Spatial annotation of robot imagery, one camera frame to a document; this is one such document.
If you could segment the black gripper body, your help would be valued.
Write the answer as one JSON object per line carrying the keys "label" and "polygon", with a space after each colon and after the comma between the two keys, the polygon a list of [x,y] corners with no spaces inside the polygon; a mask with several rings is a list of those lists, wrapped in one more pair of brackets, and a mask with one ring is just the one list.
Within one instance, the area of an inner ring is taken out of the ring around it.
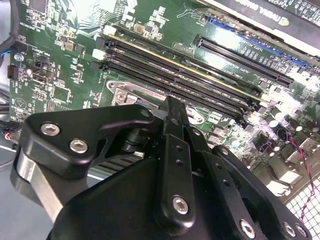
{"label": "black gripper body", "polygon": [[218,200],[185,134],[167,134],[159,159],[141,160],[74,197],[48,238],[224,240]]}

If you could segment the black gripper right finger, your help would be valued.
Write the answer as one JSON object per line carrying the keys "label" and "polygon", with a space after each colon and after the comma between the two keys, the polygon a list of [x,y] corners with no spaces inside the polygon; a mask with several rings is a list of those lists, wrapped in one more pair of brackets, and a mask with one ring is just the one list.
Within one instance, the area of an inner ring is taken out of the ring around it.
{"label": "black gripper right finger", "polygon": [[224,240],[310,240],[299,220],[239,159],[222,145],[210,149],[178,104],[195,164],[218,201],[215,219]]}

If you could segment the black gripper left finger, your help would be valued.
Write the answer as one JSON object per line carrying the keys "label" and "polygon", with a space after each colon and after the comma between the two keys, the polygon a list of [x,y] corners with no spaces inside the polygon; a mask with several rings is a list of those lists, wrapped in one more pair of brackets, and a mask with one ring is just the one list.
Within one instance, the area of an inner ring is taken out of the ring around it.
{"label": "black gripper left finger", "polygon": [[55,223],[74,197],[142,160],[159,159],[164,138],[185,129],[175,98],[142,105],[45,112],[23,123],[13,171],[22,193]]}

